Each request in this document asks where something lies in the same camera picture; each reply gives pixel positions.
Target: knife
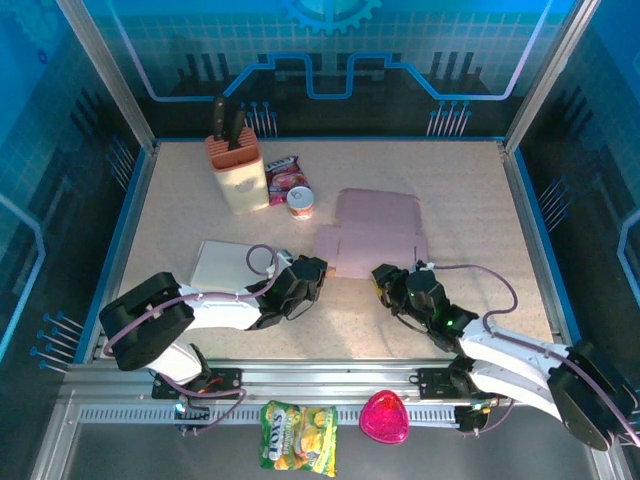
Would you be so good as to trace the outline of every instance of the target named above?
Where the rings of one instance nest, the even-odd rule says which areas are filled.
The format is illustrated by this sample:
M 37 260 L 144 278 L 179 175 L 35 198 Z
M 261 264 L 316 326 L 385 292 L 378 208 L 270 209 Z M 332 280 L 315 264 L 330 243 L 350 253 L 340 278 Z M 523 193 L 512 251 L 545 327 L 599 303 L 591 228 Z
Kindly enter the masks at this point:
M 217 97 L 213 101 L 213 139 L 222 140 L 222 130 L 224 129 L 224 109 L 227 99 L 223 96 Z
M 229 129 L 229 150 L 240 148 L 239 139 L 242 129 L 244 128 L 244 116 L 245 111 L 242 109 L 237 110 L 236 114 L 233 116 L 233 122 Z

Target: pink heart-shaped container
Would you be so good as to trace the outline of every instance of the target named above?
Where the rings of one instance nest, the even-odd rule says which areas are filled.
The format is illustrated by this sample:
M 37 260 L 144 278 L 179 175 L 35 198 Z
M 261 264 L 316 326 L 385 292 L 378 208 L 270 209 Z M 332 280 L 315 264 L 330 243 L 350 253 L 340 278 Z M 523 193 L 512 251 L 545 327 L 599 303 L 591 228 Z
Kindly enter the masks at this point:
M 409 437 L 409 415 L 400 397 L 390 390 L 376 393 L 362 409 L 360 429 L 376 442 L 404 442 Z

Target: blue wall panel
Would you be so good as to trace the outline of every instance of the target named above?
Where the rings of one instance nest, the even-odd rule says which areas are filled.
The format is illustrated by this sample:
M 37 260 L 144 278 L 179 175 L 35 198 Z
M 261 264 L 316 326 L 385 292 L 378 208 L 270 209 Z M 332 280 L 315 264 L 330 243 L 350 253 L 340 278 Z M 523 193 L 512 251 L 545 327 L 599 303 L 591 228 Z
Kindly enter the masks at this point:
M 499 136 L 572 5 L 266 0 L 141 8 L 111 0 L 88 8 L 158 136 L 209 133 L 219 94 L 269 102 L 281 136 Z M 440 129 L 442 122 L 455 126 Z
M 521 148 L 582 336 L 640 386 L 639 13 L 602 1 Z
M 55 2 L 0 1 L 0 40 L 0 477 L 20 479 L 78 337 L 44 318 L 84 323 L 139 147 Z

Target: jar lid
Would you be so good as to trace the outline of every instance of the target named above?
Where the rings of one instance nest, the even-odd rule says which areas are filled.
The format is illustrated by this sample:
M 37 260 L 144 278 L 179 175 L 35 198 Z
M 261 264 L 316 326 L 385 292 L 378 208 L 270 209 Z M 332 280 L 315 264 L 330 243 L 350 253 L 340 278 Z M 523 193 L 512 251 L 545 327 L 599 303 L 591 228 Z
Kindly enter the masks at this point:
M 287 193 L 287 203 L 293 208 L 307 208 L 313 204 L 313 192 L 307 187 L 295 187 Z

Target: beige speckled tabletop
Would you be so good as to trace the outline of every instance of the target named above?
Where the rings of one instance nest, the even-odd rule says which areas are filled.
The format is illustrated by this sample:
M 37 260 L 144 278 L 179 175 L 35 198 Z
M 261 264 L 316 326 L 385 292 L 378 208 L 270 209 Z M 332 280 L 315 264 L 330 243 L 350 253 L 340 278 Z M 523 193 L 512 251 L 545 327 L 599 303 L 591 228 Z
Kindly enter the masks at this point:
M 266 141 L 265 162 L 299 155 L 315 192 L 313 219 L 287 207 L 231 215 L 209 167 L 203 142 L 162 144 L 124 274 L 121 292 L 160 271 L 187 283 L 205 239 L 268 243 L 311 254 L 319 225 L 333 223 L 347 187 L 396 191 L 421 200 L 430 261 L 477 263 L 511 281 L 520 307 L 499 323 L 551 340 L 540 292 L 495 142 Z M 484 313 L 510 305 L 504 286 L 480 272 L 439 272 L 447 295 Z M 208 358 L 441 358 L 429 339 L 393 319 L 366 280 L 327 279 L 319 301 L 299 319 L 257 332 L 191 331 Z

